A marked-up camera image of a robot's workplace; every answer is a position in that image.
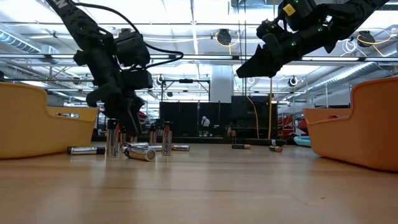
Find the wooden surface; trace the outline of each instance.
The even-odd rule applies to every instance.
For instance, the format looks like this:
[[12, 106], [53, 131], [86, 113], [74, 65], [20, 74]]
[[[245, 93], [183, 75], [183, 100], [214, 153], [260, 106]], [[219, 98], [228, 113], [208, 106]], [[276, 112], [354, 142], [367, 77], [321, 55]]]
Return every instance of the wooden surface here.
[[398, 174], [311, 149], [0, 161], [0, 223], [397, 223]]

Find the ceiling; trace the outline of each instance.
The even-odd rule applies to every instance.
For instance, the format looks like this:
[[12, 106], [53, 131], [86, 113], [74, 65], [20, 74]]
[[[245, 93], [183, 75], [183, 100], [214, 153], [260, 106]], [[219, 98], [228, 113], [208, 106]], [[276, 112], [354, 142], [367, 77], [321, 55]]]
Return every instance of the ceiling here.
[[[256, 28], [261, 21], [272, 19], [274, 15], [272, 3], [270, 3], [270, 1], [259, 0], [247, 0], [248, 6], [246, 13], [242, 7], [242, 3], [238, 13], [236, 0], [79, 0], [79, 2], [111, 7], [121, 12], [135, 23], [147, 43], [162, 49], [179, 50], [187, 55], [251, 56], [254, 54], [257, 45], [263, 44], [262, 41], [256, 37]], [[324, 0], [316, 2], [317, 4], [321, 4], [335, 1]], [[376, 41], [383, 41], [390, 38], [389, 41], [378, 45], [378, 49], [382, 54], [383, 52], [387, 52], [389, 47], [395, 44], [397, 40], [393, 35], [398, 26], [397, 11], [395, 8], [391, 8], [396, 2], [397, 1], [391, 1], [386, 10], [374, 12], [374, 14], [353, 34], [353, 37], [356, 38], [358, 32], [361, 30], [369, 30], [372, 35], [375, 36]], [[84, 7], [82, 7], [82, 9], [99, 23], [101, 27], [112, 32], [114, 35], [117, 35], [122, 28], [130, 28], [122, 18], [111, 12]], [[49, 45], [57, 49], [61, 54], [74, 54], [76, 50], [78, 50], [77, 44], [69, 35], [61, 19], [44, 4], [44, 0], [0, 1], [0, 23], [6, 27], [5, 29], [11, 30], [13, 34], [31, 42], [35, 46]], [[214, 39], [219, 29], [229, 29], [229, 33], [233, 38], [231, 51], [229, 51], [229, 47], [220, 45]], [[382, 55], [372, 47], [356, 47], [355, 49], [354, 47], [355, 46], [348, 43], [348, 40], [344, 40], [338, 42], [331, 54], [327, 54], [324, 49], [318, 49], [308, 56], [367, 57], [372, 55], [373, 57], [382, 57]], [[4, 53], [24, 54], [25, 52], [21, 52], [14, 47], [0, 42], [0, 54]], [[161, 54], [160, 52], [154, 52], [152, 50], [151, 53]], [[13, 59], [12, 61], [20, 64], [32, 63], [31, 60]], [[3, 63], [0, 63], [0, 69], [8, 65], [9, 64], [3, 61]], [[50, 70], [49, 66], [48, 64], [48, 66], [32, 67], [32, 69], [39, 73], [47, 74]], [[57, 75], [57, 78], [92, 78], [90, 71], [86, 67], [67, 67], [65, 70], [62, 70], [64, 67], [52, 66], [53, 72], [61, 71]], [[163, 67], [154, 67], [150, 69], [150, 72], [153, 74], [154, 79], [162, 74], [164, 77], [170, 79], [193, 78], [209, 80], [212, 75], [216, 75], [213, 74], [213, 66], [215, 66], [213, 62], [198, 62], [192, 60], [189, 63], [181, 63], [178, 66], [166, 65]], [[228, 66], [232, 66], [233, 71], [235, 71], [240, 66], [240, 62], [230, 63]], [[287, 79], [292, 75], [295, 75], [299, 80], [311, 80], [312, 82], [315, 81], [317, 77], [320, 78], [341, 67], [342, 65], [338, 64], [325, 66], [320, 64], [314, 65], [313, 63], [286, 65], [275, 77], [272, 89], [294, 91], [294, 88], [287, 86]], [[234, 83], [235, 91], [241, 91], [244, 82], [236, 77]], [[70, 88], [82, 87], [81, 85], [76, 86], [71, 83], [67, 85]], [[92, 84], [90, 83], [84, 83], [83, 86], [85, 88], [92, 88]], [[268, 78], [251, 79], [248, 84], [248, 88], [253, 91], [269, 91], [270, 87], [270, 80]], [[176, 83], [174, 86], [170, 87], [170, 90], [204, 90], [205, 88], [198, 84], [187, 85]], [[140, 94], [145, 100], [156, 102], [153, 96], [147, 93]], [[207, 97], [206, 93], [177, 93], [177, 95], [178, 96], [173, 98], [174, 100], [206, 99]]]

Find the battery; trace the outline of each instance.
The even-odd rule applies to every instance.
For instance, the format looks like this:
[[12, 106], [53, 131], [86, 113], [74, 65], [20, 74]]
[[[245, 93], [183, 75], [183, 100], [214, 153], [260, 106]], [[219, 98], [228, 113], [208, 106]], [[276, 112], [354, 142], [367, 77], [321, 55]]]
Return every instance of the battery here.
[[190, 150], [190, 146], [174, 145], [174, 146], [172, 146], [172, 150], [188, 152]]
[[148, 146], [148, 149], [153, 149], [156, 152], [162, 152], [162, 145]]
[[148, 142], [125, 142], [122, 146], [122, 152], [124, 153], [128, 147], [146, 147]]
[[282, 152], [284, 148], [280, 146], [269, 146], [269, 150], [272, 152]]
[[162, 155], [170, 156], [172, 154], [172, 138], [173, 138], [173, 123], [165, 122], [163, 130]]
[[152, 124], [150, 126], [150, 130], [149, 130], [149, 145], [150, 146], [153, 146], [156, 144], [156, 138], [157, 138], [156, 125]]
[[126, 155], [130, 159], [139, 159], [142, 161], [153, 161], [156, 157], [156, 152], [153, 149], [149, 149], [148, 147], [128, 147], [124, 151], [124, 155]]
[[105, 147], [68, 147], [69, 155], [104, 155]]
[[106, 136], [106, 157], [115, 158], [119, 155], [120, 138], [116, 130], [119, 121], [116, 119], [108, 120], [108, 135]]
[[251, 145], [244, 145], [244, 144], [233, 144], [233, 149], [250, 149]]

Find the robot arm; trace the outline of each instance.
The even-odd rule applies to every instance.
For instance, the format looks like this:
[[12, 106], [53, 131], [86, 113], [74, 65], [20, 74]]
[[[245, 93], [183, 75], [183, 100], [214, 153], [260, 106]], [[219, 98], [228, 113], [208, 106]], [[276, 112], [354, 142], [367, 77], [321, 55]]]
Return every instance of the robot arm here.
[[[139, 109], [144, 101], [134, 90], [152, 88], [152, 75], [146, 70], [150, 55], [138, 32], [127, 32], [114, 39], [72, 0], [46, 0], [61, 17], [81, 50], [74, 56], [79, 65], [87, 65], [98, 88], [86, 97], [89, 106], [102, 101], [105, 115], [120, 120], [132, 136], [140, 135]], [[128, 70], [121, 70], [119, 62]]]
[[[330, 53], [338, 40], [348, 38], [377, 8], [389, 0], [350, 0], [320, 4], [313, 0], [283, 0], [273, 21], [265, 20], [257, 36], [266, 44], [236, 73], [239, 78], [274, 77], [283, 65], [324, 47]], [[278, 25], [283, 21], [284, 28]], [[295, 31], [289, 32], [287, 25]]]

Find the lying battery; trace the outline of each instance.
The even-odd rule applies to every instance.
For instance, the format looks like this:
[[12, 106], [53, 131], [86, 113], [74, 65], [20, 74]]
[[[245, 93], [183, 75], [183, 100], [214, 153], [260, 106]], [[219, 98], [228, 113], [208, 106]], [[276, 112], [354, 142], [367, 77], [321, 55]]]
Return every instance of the lying battery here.
[[124, 155], [126, 155], [130, 159], [153, 161], [155, 159], [156, 152], [153, 149], [149, 149], [148, 147], [128, 147], [124, 151]]
[[162, 152], [162, 145], [148, 146], [148, 149], [153, 149], [156, 152]]
[[280, 146], [269, 146], [269, 150], [272, 152], [282, 152], [284, 148]]
[[105, 147], [68, 147], [69, 155], [104, 155]]
[[172, 150], [188, 152], [190, 150], [190, 146], [174, 145], [174, 146], [172, 146]]
[[244, 144], [233, 144], [233, 149], [250, 149], [251, 145], [244, 145]]

